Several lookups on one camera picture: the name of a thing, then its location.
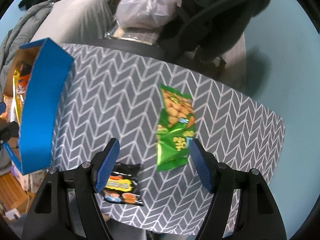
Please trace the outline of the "black office chair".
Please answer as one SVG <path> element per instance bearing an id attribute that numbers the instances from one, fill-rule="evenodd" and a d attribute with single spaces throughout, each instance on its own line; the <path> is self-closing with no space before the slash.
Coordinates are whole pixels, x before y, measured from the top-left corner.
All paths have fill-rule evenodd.
<path id="1" fill-rule="evenodd" d="M 182 0 L 178 16 L 164 28 L 156 45 L 99 39 L 89 44 L 178 63 L 186 51 L 208 59 L 231 49 L 250 19 L 270 0 Z"/>

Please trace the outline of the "orange snack bag in box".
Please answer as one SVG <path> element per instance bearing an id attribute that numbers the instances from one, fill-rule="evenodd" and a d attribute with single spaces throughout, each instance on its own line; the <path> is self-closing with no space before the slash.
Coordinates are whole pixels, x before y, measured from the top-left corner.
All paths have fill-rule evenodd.
<path id="1" fill-rule="evenodd" d="M 17 86 L 16 86 L 16 92 L 18 95 L 25 94 L 32 68 L 33 67 L 31 65 L 25 63 L 24 61 L 21 62 L 19 77 L 18 77 Z"/>

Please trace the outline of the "black noodle snack bag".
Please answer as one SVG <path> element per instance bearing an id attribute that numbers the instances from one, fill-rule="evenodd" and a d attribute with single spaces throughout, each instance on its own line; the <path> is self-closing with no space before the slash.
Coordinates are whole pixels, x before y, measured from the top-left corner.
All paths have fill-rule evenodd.
<path id="1" fill-rule="evenodd" d="M 112 204 L 144 206 L 138 173 L 140 164 L 116 162 L 105 187 L 100 192 L 104 201 Z"/>

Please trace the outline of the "blue cardboard box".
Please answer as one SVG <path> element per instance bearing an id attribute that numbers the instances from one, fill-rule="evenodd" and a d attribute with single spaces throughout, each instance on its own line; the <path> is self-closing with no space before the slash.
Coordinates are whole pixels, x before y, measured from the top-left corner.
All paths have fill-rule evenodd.
<path id="1" fill-rule="evenodd" d="M 13 95 L 13 75 L 23 62 L 32 69 L 18 121 L 19 132 L 4 148 L 25 175 L 50 165 L 56 111 L 73 58 L 50 38 L 21 45 L 5 79 L 5 95 Z"/>

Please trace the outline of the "green peanut snack bag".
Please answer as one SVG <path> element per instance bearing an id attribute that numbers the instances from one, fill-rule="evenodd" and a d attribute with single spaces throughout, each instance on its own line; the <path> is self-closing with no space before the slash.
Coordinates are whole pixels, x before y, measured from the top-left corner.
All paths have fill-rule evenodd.
<path id="1" fill-rule="evenodd" d="M 189 143 L 196 128 L 193 99 L 171 87 L 161 85 L 163 105 L 157 125 L 157 171 L 167 171 L 188 163 Z"/>

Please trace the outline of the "grey bed mattress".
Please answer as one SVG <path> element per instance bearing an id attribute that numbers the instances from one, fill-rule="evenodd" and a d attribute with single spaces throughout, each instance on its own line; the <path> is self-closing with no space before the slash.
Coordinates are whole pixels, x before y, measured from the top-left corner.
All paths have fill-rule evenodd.
<path id="1" fill-rule="evenodd" d="M 102 39 L 112 25 L 107 0 L 61 0 L 40 25 L 31 41 L 50 38 L 57 44 Z"/>

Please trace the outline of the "white plastic bag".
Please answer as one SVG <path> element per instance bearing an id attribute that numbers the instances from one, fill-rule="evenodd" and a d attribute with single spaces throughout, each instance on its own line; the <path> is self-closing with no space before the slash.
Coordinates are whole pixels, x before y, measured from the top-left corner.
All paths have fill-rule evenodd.
<path id="1" fill-rule="evenodd" d="M 115 18 L 122 28 L 157 29 L 176 16 L 177 0 L 121 0 Z"/>

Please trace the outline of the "grey chevron ottoman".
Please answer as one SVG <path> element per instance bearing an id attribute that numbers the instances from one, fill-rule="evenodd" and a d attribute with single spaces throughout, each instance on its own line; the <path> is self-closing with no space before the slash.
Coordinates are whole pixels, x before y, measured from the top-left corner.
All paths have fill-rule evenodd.
<path id="1" fill-rule="evenodd" d="M 74 63 L 65 81 L 52 139 L 52 164 L 76 168 L 120 142 L 118 161 L 140 164 L 143 206 L 111 204 L 102 212 L 124 224 L 158 233 L 195 235 L 212 195 L 191 160 L 157 170 L 157 125 L 168 126 L 161 85 L 191 96 L 195 137 L 231 168 L 256 168 L 270 181 L 280 156 L 282 118 L 244 94 L 206 76 L 149 57 L 102 47 L 64 43 Z"/>

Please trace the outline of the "grey rumpled duvet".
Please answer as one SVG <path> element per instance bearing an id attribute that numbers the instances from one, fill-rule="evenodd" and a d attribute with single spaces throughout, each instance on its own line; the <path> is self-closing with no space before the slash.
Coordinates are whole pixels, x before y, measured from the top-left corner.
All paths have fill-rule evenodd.
<path id="1" fill-rule="evenodd" d="M 12 64 L 13 58 L 20 45 L 29 43 L 40 25 L 53 9 L 56 0 L 48 0 L 30 7 L 20 18 L 16 26 L 5 36 L 1 44 L 1 96 Z"/>

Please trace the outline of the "long yellow cracker pack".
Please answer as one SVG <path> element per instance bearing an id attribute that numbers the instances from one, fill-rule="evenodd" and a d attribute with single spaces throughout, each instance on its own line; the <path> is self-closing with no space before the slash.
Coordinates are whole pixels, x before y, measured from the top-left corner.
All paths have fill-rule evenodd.
<path id="1" fill-rule="evenodd" d="M 16 113 L 16 119 L 18 124 L 21 124 L 21 117 L 22 117 L 22 105 L 20 101 L 20 97 L 17 94 L 17 85 L 18 85 L 18 79 L 20 77 L 20 74 L 18 70 L 15 70 L 12 76 L 12 91 L 13 91 L 13 99 L 15 102 L 15 113 Z"/>

